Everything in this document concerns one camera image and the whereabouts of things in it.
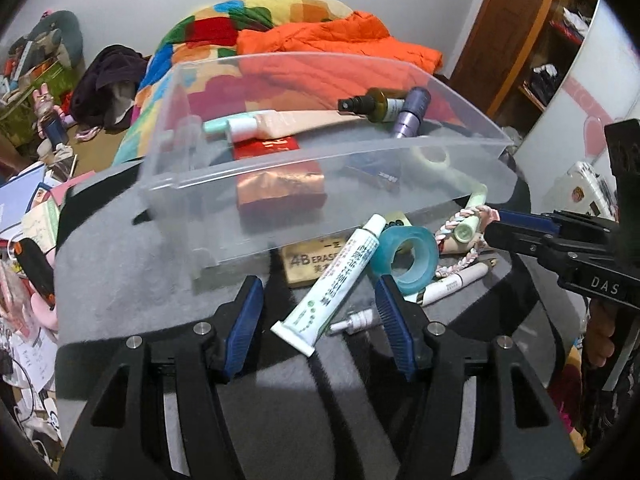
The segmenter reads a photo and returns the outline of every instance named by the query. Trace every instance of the bolt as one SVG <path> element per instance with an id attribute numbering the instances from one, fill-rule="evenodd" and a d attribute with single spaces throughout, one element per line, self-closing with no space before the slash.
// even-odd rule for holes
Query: bolt
<path id="1" fill-rule="evenodd" d="M 438 323 L 437 321 L 434 321 L 427 325 L 427 330 L 433 335 L 442 335 L 444 334 L 444 331 L 446 329 L 444 328 L 444 325 L 442 323 Z"/>
<path id="2" fill-rule="evenodd" d="M 205 335 L 211 332 L 211 325 L 206 321 L 201 321 L 193 325 L 193 331 L 198 335 Z"/>
<path id="3" fill-rule="evenodd" d="M 504 348 L 508 350 L 513 347 L 513 339 L 511 339 L 508 335 L 499 335 L 496 338 L 496 342 L 500 348 Z"/>
<path id="4" fill-rule="evenodd" d="M 140 345 L 142 345 L 142 338 L 139 335 L 132 335 L 129 339 L 127 339 L 127 346 L 132 350 L 135 350 Z"/>

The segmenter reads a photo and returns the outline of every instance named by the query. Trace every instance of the purple bottle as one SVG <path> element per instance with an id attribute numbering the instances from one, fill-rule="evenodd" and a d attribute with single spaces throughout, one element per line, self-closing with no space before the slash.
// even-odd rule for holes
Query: purple bottle
<path id="1" fill-rule="evenodd" d="M 431 94 L 426 88 L 415 86 L 409 90 L 392 129 L 396 139 L 415 137 L 418 134 L 429 103 L 431 103 Z"/>

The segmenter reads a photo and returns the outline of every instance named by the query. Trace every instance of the ointment tube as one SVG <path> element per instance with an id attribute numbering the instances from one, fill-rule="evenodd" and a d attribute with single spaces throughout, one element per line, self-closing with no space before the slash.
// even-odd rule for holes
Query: ointment tube
<path id="1" fill-rule="evenodd" d="M 287 319 L 277 321 L 271 331 L 310 357 L 322 331 L 378 248 L 385 224 L 383 216 L 373 215 L 361 229 L 356 229 L 298 306 Z"/>

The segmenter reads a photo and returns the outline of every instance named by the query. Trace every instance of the orange jacket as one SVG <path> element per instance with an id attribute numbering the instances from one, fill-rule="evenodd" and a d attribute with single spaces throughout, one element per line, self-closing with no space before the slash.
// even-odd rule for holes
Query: orange jacket
<path id="1" fill-rule="evenodd" d="M 433 74 L 442 66 L 442 53 L 393 38 L 373 14 L 359 10 L 342 20 L 286 23 L 267 32 L 241 30 L 238 54 L 261 52 L 342 52 L 407 61 Z"/>
<path id="2" fill-rule="evenodd" d="M 348 18 L 323 23 L 287 23 L 267 32 L 242 30 L 238 54 L 268 52 L 328 52 L 331 57 L 249 57 L 239 59 L 244 77 L 261 107 L 275 110 L 331 110 L 337 100 L 364 94 L 372 87 L 428 86 L 424 73 L 409 64 L 380 62 L 386 57 L 417 65 L 433 73 L 442 54 L 430 48 L 401 43 L 372 14 L 354 12 Z M 364 54 L 354 62 L 339 54 Z"/>

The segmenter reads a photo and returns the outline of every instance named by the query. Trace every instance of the clear plastic storage bin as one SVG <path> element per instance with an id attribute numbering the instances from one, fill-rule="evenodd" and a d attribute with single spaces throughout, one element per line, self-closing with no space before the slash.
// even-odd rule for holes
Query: clear plastic storage bin
<path id="1" fill-rule="evenodd" d="M 364 119 L 298 134 L 298 150 L 234 160 L 226 137 L 202 127 L 247 110 L 335 110 L 338 99 L 369 88 L 414 86 L 432 101 L 412 139 L 394 139 L 391 124 Z M 497 157 L 509 143 L 473 105 L 409 63 L 346 54 L 229 57 L 174 67 L 140 185 L 159 229 L 197 274 L 345 231 L 373 213 L 427 209 L 478 183 L 488 187 L 488 202 L 504 202 L 516 177 Z M 239 184 L 252 183 L 259 198 L 274 178 L 289 190 L 284 202 L 239 203 Z"/>

